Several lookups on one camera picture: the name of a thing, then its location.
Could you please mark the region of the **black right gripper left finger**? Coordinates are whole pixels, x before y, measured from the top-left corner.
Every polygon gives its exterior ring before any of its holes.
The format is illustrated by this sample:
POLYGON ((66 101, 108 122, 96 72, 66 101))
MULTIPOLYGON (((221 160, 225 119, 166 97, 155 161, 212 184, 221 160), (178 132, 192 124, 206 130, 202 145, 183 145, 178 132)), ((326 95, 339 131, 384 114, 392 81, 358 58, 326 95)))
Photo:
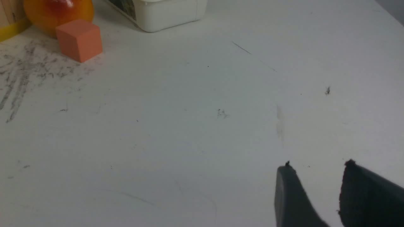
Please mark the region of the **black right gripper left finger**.
POLYGON ((277 227, 329 226, 315 211, 289 161, 277 168, 274 209, 277 227))

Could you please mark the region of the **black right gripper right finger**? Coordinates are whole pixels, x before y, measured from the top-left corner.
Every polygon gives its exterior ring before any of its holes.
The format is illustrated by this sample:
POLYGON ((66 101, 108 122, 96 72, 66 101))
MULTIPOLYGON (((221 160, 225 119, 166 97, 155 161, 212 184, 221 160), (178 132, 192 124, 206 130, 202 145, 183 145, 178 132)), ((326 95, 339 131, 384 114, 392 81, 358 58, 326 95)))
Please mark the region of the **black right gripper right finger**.
POLYGON ((349 160, 342 176, 338 213, 345 227, 402 227, 404 189, 349 160))

